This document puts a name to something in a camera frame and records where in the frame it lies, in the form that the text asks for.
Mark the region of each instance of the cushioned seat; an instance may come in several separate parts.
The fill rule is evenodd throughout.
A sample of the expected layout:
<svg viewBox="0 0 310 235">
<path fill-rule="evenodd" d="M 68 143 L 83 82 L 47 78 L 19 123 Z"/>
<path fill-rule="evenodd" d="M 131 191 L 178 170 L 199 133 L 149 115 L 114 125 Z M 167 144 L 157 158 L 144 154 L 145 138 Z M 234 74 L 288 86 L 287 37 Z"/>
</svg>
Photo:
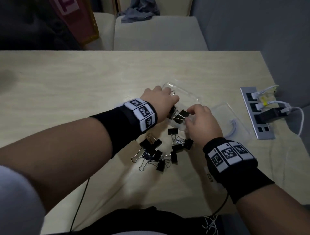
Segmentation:
<svg viewBox="0 0 310 235">
<path fill-rule="evenodd" d="M 87 44 L 87 50 L 112 51 L 114 47 L 115 16 L 109 13 L 94 12 L 100 38 Z"/>
<path fill-rule="evenodd" d="M 116 19 L 114 50 L 207 51 L 195 17 L 153 16 L 147 21 L 122 24 Z"/>
</svg>

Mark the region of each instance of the finger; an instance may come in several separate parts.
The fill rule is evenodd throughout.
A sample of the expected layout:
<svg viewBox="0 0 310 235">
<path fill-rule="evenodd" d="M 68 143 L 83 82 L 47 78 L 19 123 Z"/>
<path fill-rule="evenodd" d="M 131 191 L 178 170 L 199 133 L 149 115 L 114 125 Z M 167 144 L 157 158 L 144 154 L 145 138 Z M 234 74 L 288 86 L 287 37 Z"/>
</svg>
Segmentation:
<svg viewBox="0 0 310 235">
<path fill-rule="evenodd" d="M 208 113 L 211 112 L 211 110 L 209 109 L 208 106 L 205 106 L 205 105 L 204 105 L 204 106 L 203 106 L 203 109 L 204 109 L 206 112 L 208 112 Z"/>
<path fill-rule="evenodd" d="M 162 90 L 162 87 L 161 87 L 161 86 L 156 86 L 153 90 L 154 90 L 154 91 L 161 91 L 161 90 Z"/>
<path fill-rule="evenodd" d="M 191 115 L 202 113 L 204 111 L 204 108 L 201 104 L 194 104 L 191 107 L 187 109 L 187 112 L 189 112 Z"/>
<path fill-rule="evenodd" d="M 170 95 L 171 89 L 170 89 L 169 87 L 165 87 L 165 88 L 163 89 L 163 92 L 166 93 L 166 94 L 168 94 L 168 95 Z"/>
<path fill-rule="evenodd" d="M 186 125 L 186 128 L 189 130 L 189 132 L 194 127 L 193 121 L 189 119 L 188 117 L 185 118 L 185 125 Z"/>
<path fill-rule="evenodd" d="M 180 97 L 178 95 L 172 95 L 170 97 L 171 97 L 172 105 L 175 105 L 180 100 Z"/>
</svg>

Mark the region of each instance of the right hand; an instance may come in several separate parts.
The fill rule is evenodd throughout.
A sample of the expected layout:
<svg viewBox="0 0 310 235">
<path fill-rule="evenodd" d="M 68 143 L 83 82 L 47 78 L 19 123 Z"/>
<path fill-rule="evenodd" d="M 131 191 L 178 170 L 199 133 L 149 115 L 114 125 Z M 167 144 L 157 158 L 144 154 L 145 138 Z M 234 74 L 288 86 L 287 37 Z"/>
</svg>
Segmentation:
<svg viewBox="0 0 310 235">
<path fill-rule="evenodd" d="M 191 139 L 204 147 L 210 140 L 223 137 L 222 130 L 207 106 L 195 104 L 187 109 L 191 115 L 196 115 L 193 122 L 189 118 L 185 119 L 186 127 Z"/>
</svg>

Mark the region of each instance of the left hand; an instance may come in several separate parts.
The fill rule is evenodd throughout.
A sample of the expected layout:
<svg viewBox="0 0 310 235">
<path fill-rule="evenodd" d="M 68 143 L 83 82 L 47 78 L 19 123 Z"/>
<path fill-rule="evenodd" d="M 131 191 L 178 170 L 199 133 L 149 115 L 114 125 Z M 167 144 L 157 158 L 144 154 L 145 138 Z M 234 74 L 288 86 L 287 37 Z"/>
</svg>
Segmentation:
<svg viewBox="0 0 310 235">
<path fill-rule="evenodd" d="M 161 86 L 156 86 L 153 90 L 147 88 L 140 97 L 142 100 L 149 102 L 156 110 L 158 121 L 165 120 L 170 109 L 179 101 L 178 95 L 170 95 L 171 89 L 166 87 L 162 90 Z"/>
</svg>

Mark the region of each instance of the wooden table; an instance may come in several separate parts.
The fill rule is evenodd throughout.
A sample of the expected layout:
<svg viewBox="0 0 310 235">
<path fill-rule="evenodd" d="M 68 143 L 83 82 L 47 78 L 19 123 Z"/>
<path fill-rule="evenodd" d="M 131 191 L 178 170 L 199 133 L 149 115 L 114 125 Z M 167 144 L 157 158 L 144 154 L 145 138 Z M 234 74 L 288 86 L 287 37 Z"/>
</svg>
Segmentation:
<svg viewBox="0 0 310 235">
<path fill-rule="evenodd" d="M 46 128 L 112 109 L 140 97 L 145 88 L 178 79 L 209 107 L 227 102 L 249 130 L 247 144 L 259 168 L 300 203 L 310 203 L 310 158 L 285 121 L 273 124 L 275 140 L 257 140 L 239 87 L 273 85 L 259 52 L 237 51 L 1 51 L 0 146 Z M 152 130 L 168 148 L 166 125 Z M 163 174 L 148 166 L 138 171 L 130 157 L 138 142 L 91 177 L 75 227 L 81 229 L 118 208 L 140 205 L 180 216 L 209 215 L 223 202 L 206 177 L 200 149 L 182 152 L 179 164 Z M 283 165 L 287 158 L 285 184 Z M 47 216 L 42 234 L 68 231 L 80 202 L 81 185 Z M 229 200 L 221 212 L 232 212 Z M 133 218 L 133 223 L 141 223 Z"/>
</svg>

